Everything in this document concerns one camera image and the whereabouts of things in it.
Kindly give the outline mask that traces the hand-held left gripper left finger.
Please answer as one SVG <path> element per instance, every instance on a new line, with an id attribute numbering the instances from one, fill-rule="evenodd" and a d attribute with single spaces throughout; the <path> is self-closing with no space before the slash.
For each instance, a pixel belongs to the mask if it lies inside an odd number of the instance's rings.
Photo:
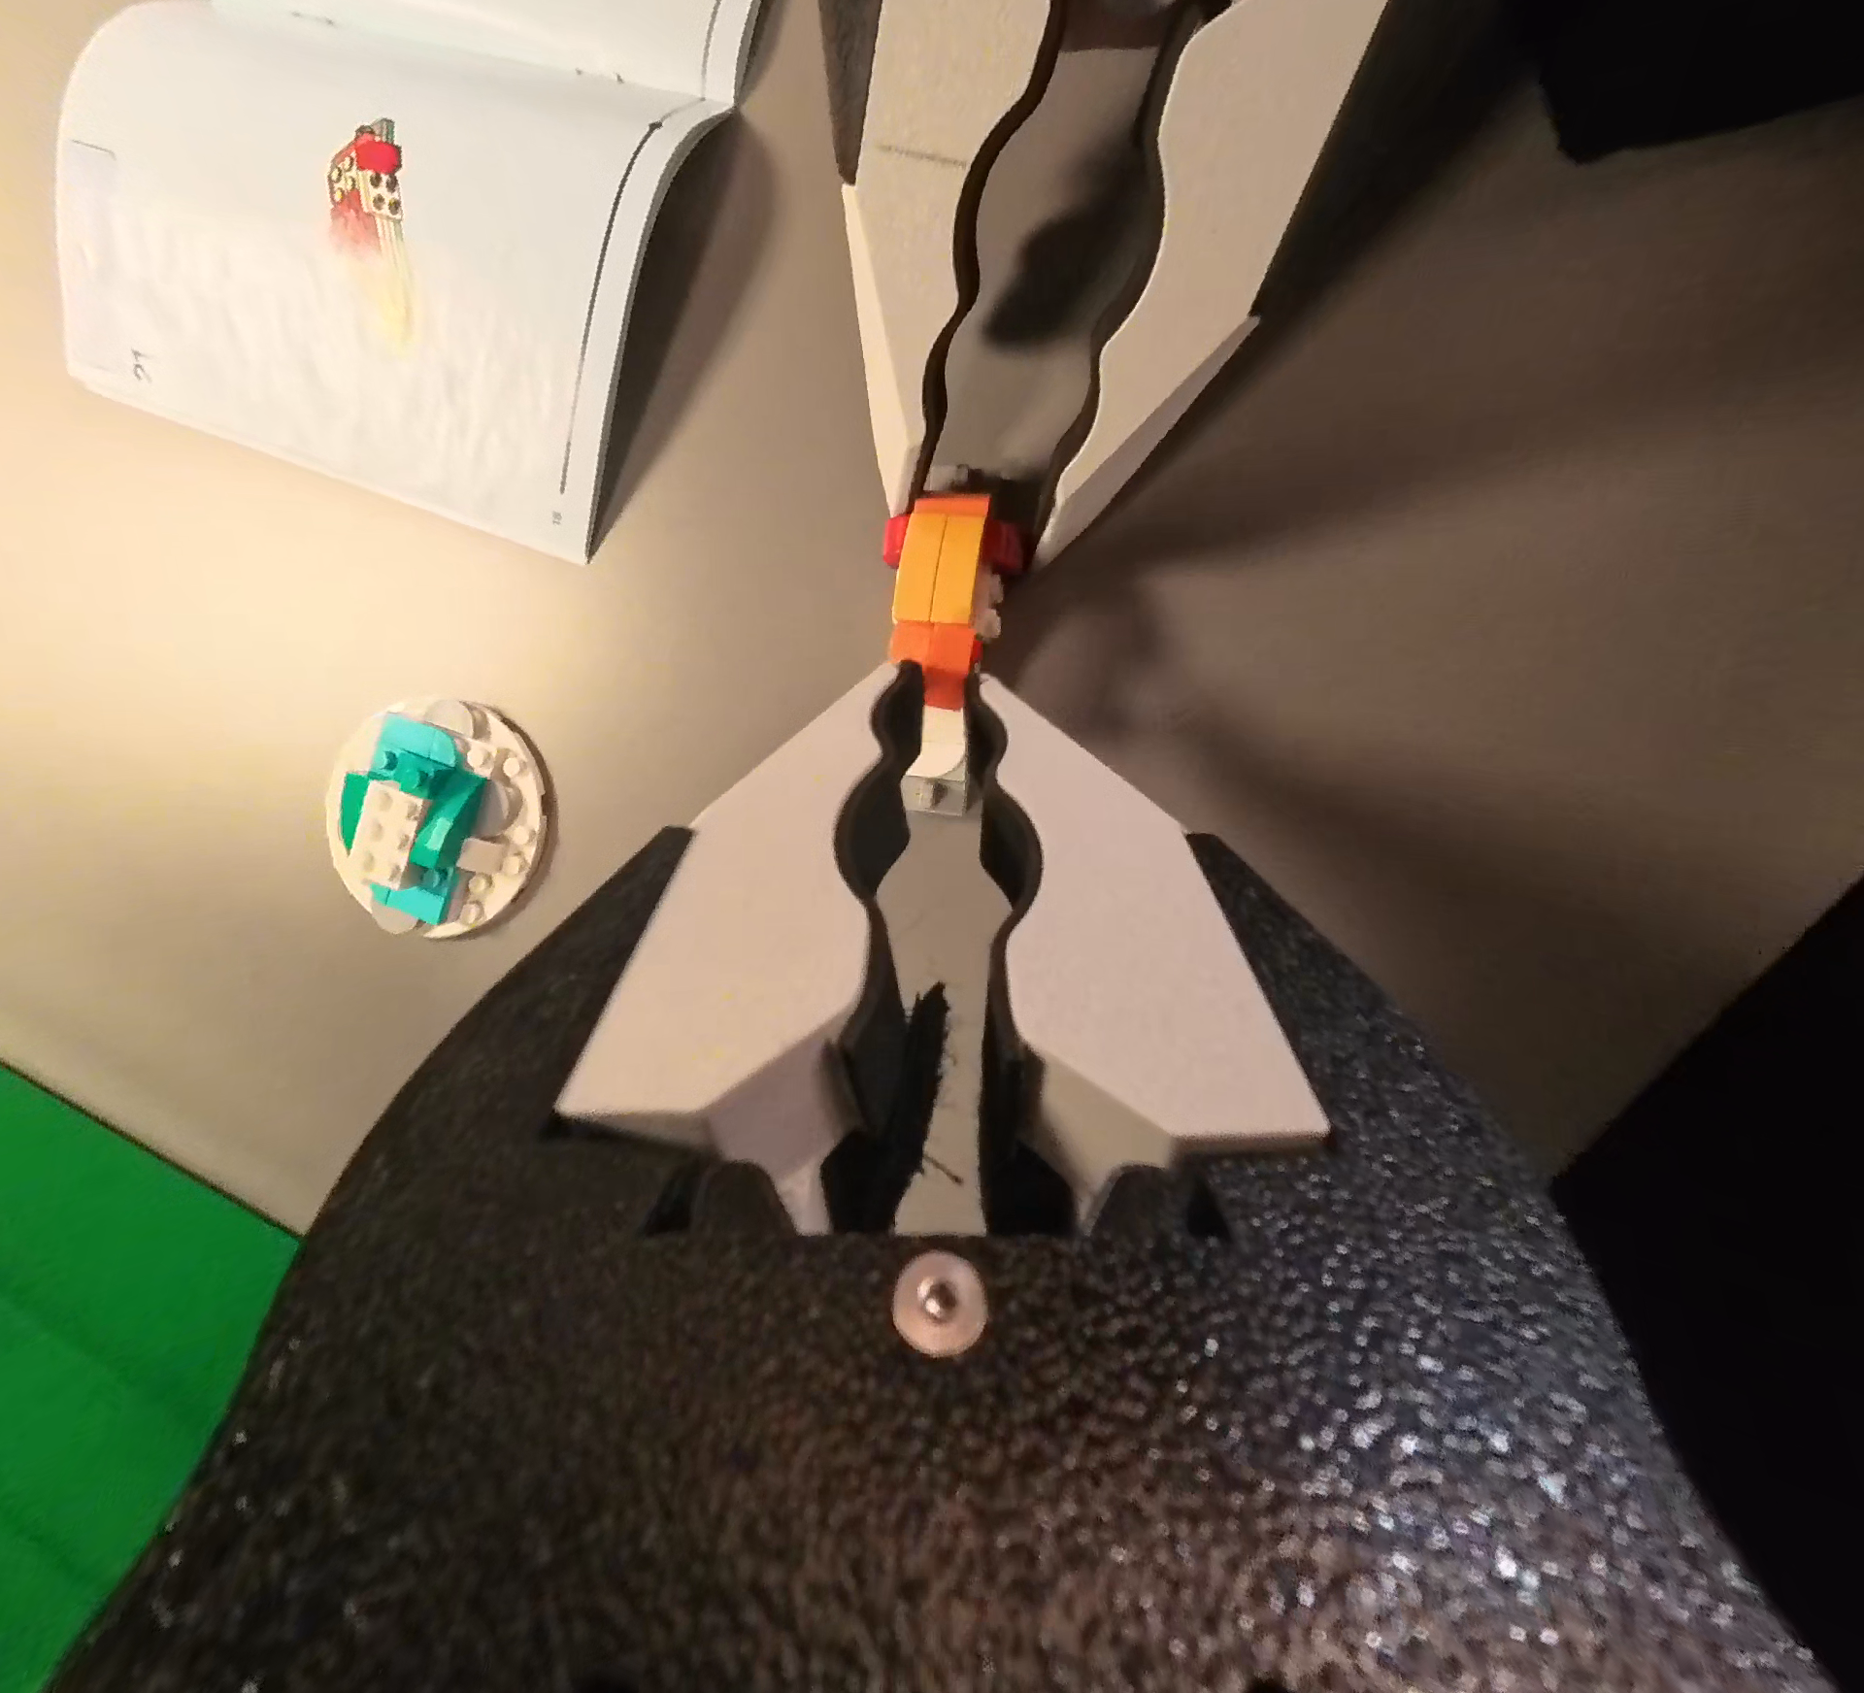
<path id="1" fill-rule="evenodd" d="M 695 825 L 556 1115 L 763 1165 L 798 1236 L 883 1230 L 919 677 L 877 663 Z"/>

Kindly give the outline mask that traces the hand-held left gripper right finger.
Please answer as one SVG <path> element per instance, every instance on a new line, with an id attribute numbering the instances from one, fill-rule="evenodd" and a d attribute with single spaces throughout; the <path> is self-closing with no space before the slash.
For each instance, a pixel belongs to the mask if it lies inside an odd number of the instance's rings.
<path id="1" fill-rule="evenodd" d="M 977 684 L 985 1236 L 1077 1236 L 1136 1165 L 1330 1133 L 1191 830 L 1003 684 Z"/>

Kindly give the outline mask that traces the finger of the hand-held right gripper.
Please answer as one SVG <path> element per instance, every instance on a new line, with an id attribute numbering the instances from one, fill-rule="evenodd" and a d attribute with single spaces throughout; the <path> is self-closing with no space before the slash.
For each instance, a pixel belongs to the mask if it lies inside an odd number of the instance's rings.
<path id="1" fill-rule="evenodd" d="M 985 186 L 1052 84 L 1057 22 L 1065 0 L 877 0 L 843 229 L 891 517 L 940 490 L 1036 517 L 1036 479 L 952 431 L 952 345 L 985 298 Z"/>
<path id="2" fill-rule="evenodd" d="M 1224 0 L 1155 52 L 1137 120 L 1152 255 L 1092 345 L 1036 538 L 1077 545 L 1256 331 L 1386 0 Z"/>

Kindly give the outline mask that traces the orange red lego model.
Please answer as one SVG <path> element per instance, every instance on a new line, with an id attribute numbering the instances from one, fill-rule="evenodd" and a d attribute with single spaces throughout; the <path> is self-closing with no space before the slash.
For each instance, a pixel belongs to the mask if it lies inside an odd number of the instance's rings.
<path id="1" fill-rule="evenodd" d="M 919 758 L 902 815 L 962 816 L 977 790 L 977 684 L 1003 634 L 1003 600 L 1036 562 L 1036 479 L 937 466 L 883 518 L 891 627 L 883 663 L 919 669 Z"/>

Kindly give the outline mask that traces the lego instruction booklet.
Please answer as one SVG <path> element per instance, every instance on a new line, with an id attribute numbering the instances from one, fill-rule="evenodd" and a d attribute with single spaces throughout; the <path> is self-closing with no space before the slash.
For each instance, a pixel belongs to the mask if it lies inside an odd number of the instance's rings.
<path id="1" fill-rule="evenodd" d="M 73 61 L 68 369 L 562 562 L 763 0 L 146 0 Z"/>

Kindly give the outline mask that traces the round white teal lego base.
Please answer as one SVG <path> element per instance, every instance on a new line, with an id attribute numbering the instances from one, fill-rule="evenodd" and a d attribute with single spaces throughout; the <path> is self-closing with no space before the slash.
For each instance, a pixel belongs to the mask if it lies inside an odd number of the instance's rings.
<path id="1" fill-rule="evenodd" d="M 321 825 L 342 884 L 385 937 L 459 942 L 540 884 L 551 775 L 501 707 L 412 697 L 346 730 Z"/>

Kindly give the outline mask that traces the green plastic bin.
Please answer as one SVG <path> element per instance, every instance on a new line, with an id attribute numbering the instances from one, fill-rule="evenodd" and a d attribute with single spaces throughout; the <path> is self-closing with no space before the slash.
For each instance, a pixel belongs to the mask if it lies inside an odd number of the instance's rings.
<path id="1" fill-rule="evenodd" d="M 0 1685 L 32 1693 L 164 1530 L 295 1236 L 0 1070 Z"/>

